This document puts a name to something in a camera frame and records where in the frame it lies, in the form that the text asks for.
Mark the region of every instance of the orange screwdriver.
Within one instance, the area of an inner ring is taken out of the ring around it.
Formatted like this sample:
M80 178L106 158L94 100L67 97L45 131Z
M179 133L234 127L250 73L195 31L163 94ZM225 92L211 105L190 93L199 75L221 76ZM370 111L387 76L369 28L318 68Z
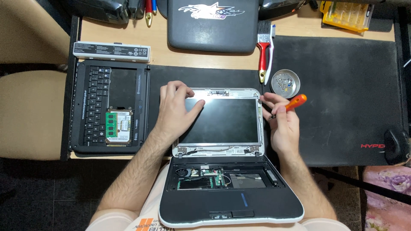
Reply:
M294 97L292 100L290 100L290 103L289 103L289 104L287 104L287 105L285 106L285 111L289 111L289 110L291 110L291 109L293 109L293 108L296 108L296 107L298 107L298 106L301 106L301 105L303 105L303 104L305 103L305 101L307 101L307 96L305 96L305 94L297 95L297 96ZM272 115L268 120L272 120L272 119L275 119L275 118L276 118L276 116L275 116L275 115Z

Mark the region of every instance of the screen bezel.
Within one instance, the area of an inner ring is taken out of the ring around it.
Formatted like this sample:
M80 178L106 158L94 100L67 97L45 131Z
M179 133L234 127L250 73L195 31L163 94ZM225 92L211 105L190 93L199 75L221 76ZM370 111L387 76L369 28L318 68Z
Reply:
M194 96L190 99L204 99L207 103L207 99L254 99L255 100L255 113L256 113L256 122L257 122L257 134L258 142L256 143L180 143L178 142L177 147L190 147L190 146L260 146L261 144L261 131L260 131L260 119L259 119L259 98L258 97L232 97L232 96Z

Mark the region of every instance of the laptop screen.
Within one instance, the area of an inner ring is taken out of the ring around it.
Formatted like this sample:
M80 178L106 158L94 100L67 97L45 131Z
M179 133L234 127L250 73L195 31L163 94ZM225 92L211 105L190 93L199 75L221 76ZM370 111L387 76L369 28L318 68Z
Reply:
M186 99L190 111L199 99ZM197 146L259 143L257 99L205 99L203 110L179 138Z

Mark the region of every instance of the cooling fan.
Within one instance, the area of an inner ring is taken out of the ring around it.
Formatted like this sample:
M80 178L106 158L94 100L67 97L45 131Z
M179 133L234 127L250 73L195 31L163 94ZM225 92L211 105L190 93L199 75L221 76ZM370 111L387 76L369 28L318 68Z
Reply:
M190 176L191 171L189 171L188 169L177 169L175 171L175 174L181 177L189 177Z

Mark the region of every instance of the paintbrush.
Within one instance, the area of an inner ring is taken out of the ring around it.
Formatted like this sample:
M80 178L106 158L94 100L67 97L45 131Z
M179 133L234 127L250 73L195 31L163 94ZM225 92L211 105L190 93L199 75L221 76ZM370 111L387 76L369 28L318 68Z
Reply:
M257 47L260 49L258 75L260 83L264 83L267 71L266 49L270 45L271 20L258 21Z

